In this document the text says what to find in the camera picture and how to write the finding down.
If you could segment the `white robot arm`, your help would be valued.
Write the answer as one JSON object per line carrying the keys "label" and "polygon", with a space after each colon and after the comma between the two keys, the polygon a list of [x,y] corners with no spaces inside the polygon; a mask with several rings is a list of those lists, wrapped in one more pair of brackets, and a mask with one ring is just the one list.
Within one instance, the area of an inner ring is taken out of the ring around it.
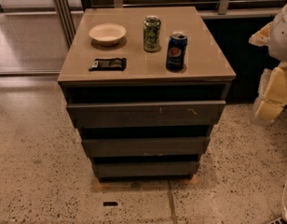
{"label": "white robot arm", "polygon": [[280,61],[272,70],[264,70],[253,104],[253,123],[267,126],[287,106],[287,4],[272,22],[250,37],[249,43],[258,47],[267,46],[268,54]]}

